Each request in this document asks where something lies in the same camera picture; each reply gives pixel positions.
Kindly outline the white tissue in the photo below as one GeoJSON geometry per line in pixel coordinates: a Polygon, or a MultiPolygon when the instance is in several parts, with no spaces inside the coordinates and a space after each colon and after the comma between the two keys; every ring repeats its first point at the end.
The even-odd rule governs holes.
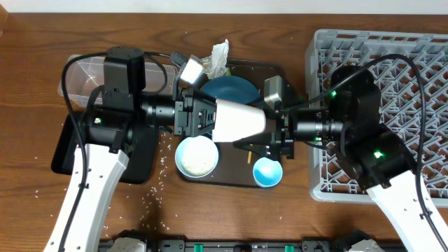
{"type": "Polygon", "coordinates": [[[227,39],[225,39],[223,43],[213,46],[211,56],[209,57],[210,63],[207,72],[209,79],[214,79],[227,74],[228,70],[226,64],[228,61],[229,50],[230,45],[227,39]]]}

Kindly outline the pink cup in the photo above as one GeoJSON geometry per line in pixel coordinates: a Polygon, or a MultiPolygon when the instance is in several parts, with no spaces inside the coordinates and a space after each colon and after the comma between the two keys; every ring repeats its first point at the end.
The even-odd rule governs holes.
{"type": "Polygon", "coordinates": [[[216,100],[212,141],[238,141],[264,132],[265,126],[266,116],[262,109],[224,99],[216,100]]]}

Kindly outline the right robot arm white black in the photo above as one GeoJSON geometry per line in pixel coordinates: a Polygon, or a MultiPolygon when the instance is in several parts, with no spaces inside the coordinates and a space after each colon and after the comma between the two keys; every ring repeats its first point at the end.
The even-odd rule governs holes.
{"type": "Polygon", "coordinates": [[[446,251],[447,224],[424,189],[421,163],[380,121],[381,92],[359,66],[331,76],[329,107],[299,108],[278,119],[275,132],[237,140],[234,146],[276,160],[293,156],[296,141],[330,149],[344,173],[384,212],[408,251],[446,251]]]}

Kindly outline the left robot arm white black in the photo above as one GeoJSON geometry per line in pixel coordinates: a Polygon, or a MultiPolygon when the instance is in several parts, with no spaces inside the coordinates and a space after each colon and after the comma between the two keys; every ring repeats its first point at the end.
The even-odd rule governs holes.
{"type": "Polygon", "coordinates": [[[96,251],[113,193],[151,173],[158,132],[196,137],[214,128],[216,100],[189,90],[164,96],[146,91],[147,61],[156,52],[112,47],[103,52],[104,84],[96,87],[84,111],[70,111],[55,162],[71,165],[71,180],[48,240],[47,251],[96,251]]]}

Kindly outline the light blue cup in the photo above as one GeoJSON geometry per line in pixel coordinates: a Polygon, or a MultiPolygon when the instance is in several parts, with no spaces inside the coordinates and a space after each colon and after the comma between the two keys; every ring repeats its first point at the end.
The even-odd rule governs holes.
{"type": "Polygon", "coordinates": [[[253,165],[253,178],[261,188],[271,188],[279,184],[284,171],[278,161],[262,157],[253,165]]]}

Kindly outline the dark blue bowl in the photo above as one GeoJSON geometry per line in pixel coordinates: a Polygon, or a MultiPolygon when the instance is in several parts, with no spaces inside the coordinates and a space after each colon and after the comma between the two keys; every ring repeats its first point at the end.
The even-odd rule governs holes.
{"type": "Polygon", "coordinates": [[[200,88],[216,99],[224,99],[239,104],[248,104],[260,98],[258,88],[248,80],[238,76],[221,76],[203,84],[200,88]]]}

